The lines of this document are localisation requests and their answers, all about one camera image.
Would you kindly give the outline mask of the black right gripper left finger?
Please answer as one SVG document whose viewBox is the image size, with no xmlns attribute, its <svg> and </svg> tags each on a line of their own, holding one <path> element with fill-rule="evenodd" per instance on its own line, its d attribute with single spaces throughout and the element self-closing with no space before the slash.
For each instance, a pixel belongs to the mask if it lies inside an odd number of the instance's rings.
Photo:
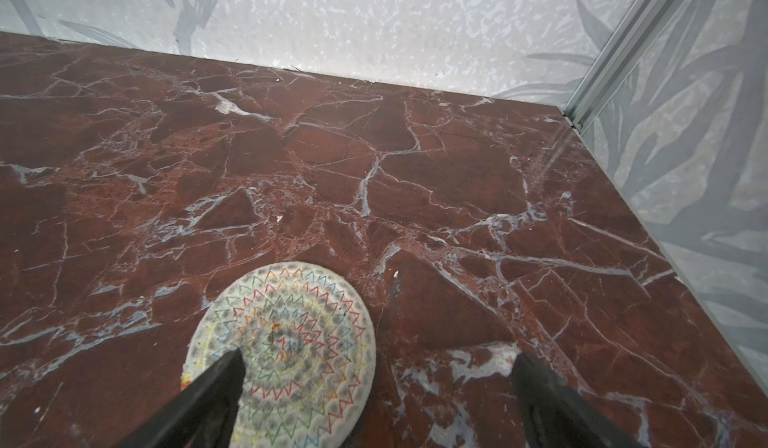
<svg viewBox="0 0 768 448">
<path fill-rule="evenodd" d="M 118 445 L 124 448 L 228 447 L 245 372 L 240 350 L 225 353 Z"/>
</svg>

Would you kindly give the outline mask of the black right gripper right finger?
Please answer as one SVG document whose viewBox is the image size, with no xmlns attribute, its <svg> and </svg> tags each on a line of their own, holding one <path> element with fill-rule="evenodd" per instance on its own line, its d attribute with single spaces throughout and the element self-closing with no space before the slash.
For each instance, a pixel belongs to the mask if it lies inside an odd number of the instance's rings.
<svg viewBox="0 0 768 448">
<path fill-rule="evenodd" d="M 625 433 L 557 373 L 521 353 L 511 371 L 526 441 L 531 447 L 637 447 Z"/>
</svg>

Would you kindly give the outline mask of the multicolour stitched round coaster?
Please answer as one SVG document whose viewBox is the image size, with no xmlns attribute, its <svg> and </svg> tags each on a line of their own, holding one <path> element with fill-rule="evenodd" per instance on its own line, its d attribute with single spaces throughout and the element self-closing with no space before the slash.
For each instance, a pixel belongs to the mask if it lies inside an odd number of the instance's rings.
<svg viewBox="0 0 768 448">
<path fill-rule="evenodd" d="M 245 365 L 233 447 L 339 447 L 372 389 L 376 341 L 355 289 L 321 266 L 257 268 L 226 288 L 196 328 L 190 384 L 225 353 Z"/>
</svg>

